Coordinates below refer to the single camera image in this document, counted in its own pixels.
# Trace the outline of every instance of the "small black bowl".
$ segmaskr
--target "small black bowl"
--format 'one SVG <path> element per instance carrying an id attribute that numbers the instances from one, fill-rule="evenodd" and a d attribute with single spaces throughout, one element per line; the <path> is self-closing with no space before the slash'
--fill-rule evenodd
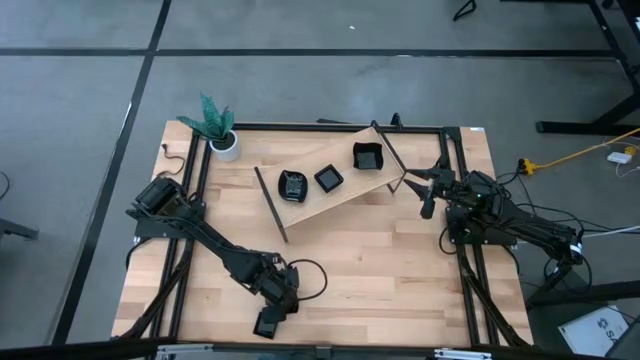
<path id="1" fill-rule="evenodd" d="M 384 165 L 382 145 L 378 143 L 353 144 L 353 167 L 358 170 L 381 170 Z"/>
<path id="2" fill-rule="evenodd" d="M 278 193 L 287 201 L 304 202 L 307 197 L 307 178 L 304 174 L 283 170 L 278 179 Z"/>
<path id="3" fill-rule="evenodd" d="M 322 190 L 328 193 L 329 191 L 338 187 L 338 185 L 342 184 L 344 178 L 336 168 L 329 164 L 329 166 L 324 169 L 318 171 L 313 177 L 316 179 Z"/>

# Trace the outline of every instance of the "yellow cable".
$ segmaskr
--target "yellow cable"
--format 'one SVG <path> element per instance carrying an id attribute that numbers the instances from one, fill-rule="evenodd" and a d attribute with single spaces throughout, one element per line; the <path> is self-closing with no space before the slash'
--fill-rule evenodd
<path id="1" fill-rule="evenodd" d="M 548 167 L 557 165 L 557 164 L 559 164 L 559 163 L 561 163 L 563 161 L 566 161 L 566 160 L 569 160 L 569 159 L 573 159 L 576 156 L 580 156 L 582 154 L 588 153 L 591 150 L 595 150 L 597 148 L 601 148 L 603 146 L 607 146 L 607 145 L 609 145 L 611 143 L 617 142 L 618 140 L 624 139 L 624 138 L 626 138 L 628 136 L 631 136 L 631 135 L 633 135 L 633 134 L 635 134 L 637 132 L 640 132 L 640 128 L 637 128 L 637 129 L 635 129 L 633 131 L 629 131 L 628 133 L 626 133 L 624 135 L 620 135 L 617 138 L 615 138 L 613 140 L 610 140 L 610 141 L 607 141 L 607 142 L 604 142 L 602 144 L 590 146 L 590 147 L 588 147 L 588 148 L 586 148 L 584 150 L 578 151 L 578 152 L 573 153 L 571 155 L 567 155 L 567 156 L 565 156 L 563 158 L 560 158 L 560 159 L 558 159 L 556 161 L 552 161 L 552 162 L 550 162 L 548 164 L 537 165 L 537 164 L 534 164 L 534 163 L 530 162 L 528 159 L 524 159 L 524 162 L 525 162 L 525 173 L 527 173 L 528 175 L 533 175 L 533 172 L 535 170 L 546 169 Z"/>

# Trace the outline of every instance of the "gray floor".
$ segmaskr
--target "gray floor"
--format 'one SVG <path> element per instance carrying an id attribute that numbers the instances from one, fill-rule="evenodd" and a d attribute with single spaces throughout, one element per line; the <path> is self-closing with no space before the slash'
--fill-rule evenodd
<path id="1" fill-rule="evenodd" d="M 174 1 L 160 47 L 606 48 L 583 5 L 480 1 L 474 15 L 451 22 L 462 3 Z M 0 0 L 0 46 L 146 47 L 160 4 Z M 634 44 L 619 12 L 607 17 L 621 42 Z M 638 50 L 629 53 L 636 57 Z M 0 347 L 46 341 L 140 64 L 137 57 L 0 57 L 0 170 L 13 185 L 0 217 L 41 230 L 36 242 L 7 237 L 0 246 Z M 237 121 L 387 122 L 399 112 L 406 124 L 483 126 L 496 171 L 504 173 L 522 156 L 542 163 L 602 141 L 540 135 L 533 124 L 589 121 L 628 96 L 630 87 L 608 61 L 156 58 L 71 341 L 109 337 L 135 225 L 124 210 L 149 181 L 164 122 L 197 117 L 200 91 L 230 105 Z M 638 121 L 637 114 L 627 119 Z M 637 223 L 640 172 L 617 178 L 607 154 L 597 150 L 526 179 L 534 202 L 612 227 Z M 510 190 L 524 198 L 515 184 Z M 637 279 L 640 248 L 634 240 L 586 242 L 594 283 Z M 544 254 L 524 244 L 517 255 L 522 280 L 540 283 Z M 586 278 L 582 269 L 578 273 Z M 618 305 L 640 313 L 635 300 Z M 544 346 L 549 329 L 536 327 L 536 342 Z M 625 349 L 623 355 L 633 353 Z"/>

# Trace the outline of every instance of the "wooden board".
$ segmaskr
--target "wooden board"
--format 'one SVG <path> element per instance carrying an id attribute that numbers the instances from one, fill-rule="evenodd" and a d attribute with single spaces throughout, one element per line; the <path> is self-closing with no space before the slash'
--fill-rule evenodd
<path id="1" fill-rule="evenodd" d="M 260 168 L 265 186 L 283 227 L 288 228 L 345 201 L 398 180 L 402 176 L 402 169 L 386 146 L 382 147 L 384 166 L 381 170 L 355 169 L 353 167 L 353 144 L 356 142 L 384 144 L 375 129 L 369 127 L 339 139 L 329 138 L 324 146 L 306 154 L 301 152 L 296 156 L 295 151 L 299 148 L 293 146 L 291 160 Z M 338 170 L 344 178 L 344 182 L 331 192 L 325 193 L 313 176 L 329 164 Z M 283 170 L 297 171 L 307 178 L 309 186 L 307 198 L 303 203 L 286 201 L 279 196 L 278 179 Z"/>
<path id="2" fill-rule="evenodd" d="M 493 174 L 483 131 L 463 128 L 468 167 Z M 380 188 L 290 227 L 284 244 L 262 195 L 254 166 L 276 165 L 349 134 L 240 131 L 242 156 L 233 163 L 212 157 L 205 201 L 206 220 L 232 242 L 280 252 L 287 261 L 310 258 L 324 266 L 327 291 L 302 302 L 281 323 L 274 340 L 252 334 L 264 300 L 231 280 L 220 260 L 200 244 L 191 267 L 179 339 L 204 342 L 331 343 L 386 346 L 468 346 L 460 278 L 455 256 L 438 249 L 444 203 L 432 220 L 419 216 L 421 203 L 405 185 L 395 195 Z M 163 142 L 170 155 L 186 156 L 190 131 L 168 122 Z M 440 156 L 436 135 L 389 134 L 408 168 L 428 168 Z M 202 153 L 204 142 L 199 152 Z M 455 166 L 453 144 L 449 144 Z M 192 189 L 199 172 L 194 169 Z M 154 175 L 175 171 L 179 161 L 160 152 Z M 175 176 L 180 180 L 182 174 Z M 132 256 L 113 334 L 126 331 L 158 289 L 167 241 L 152 240 Z M 473 252 L 468 247 L 470 261 Z M 513 260 L 501 247 L 484 247 L 491 293 L 520 336 L 531 342 L 529 323 Z M 311 265 L 299 268 L 300 296 L 315 293 L 322 277 Z M 173 299 L 164 314 L 167 334 Z M 482 307 L 476 300 L 480 335 L 487 341 Z"/>

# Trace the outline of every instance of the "white pot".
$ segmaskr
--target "white pot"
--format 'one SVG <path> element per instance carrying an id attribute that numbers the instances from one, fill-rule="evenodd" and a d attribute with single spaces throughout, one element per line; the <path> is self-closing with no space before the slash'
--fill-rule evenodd
<path id="1" fill-rule="evenodd" d="M 218 159 L 224 162 L 231 162 L 237 159 L 240 156 L 240 144 L 238 144 L 238 135 L 233 131 L 229 130 L 230 133 L 233 134 L 233 145 L 226 150 L 218 150 L 215 146 L 213 146 L 213 142 L 209 140 L 209 147 L 216 154 Z"/>

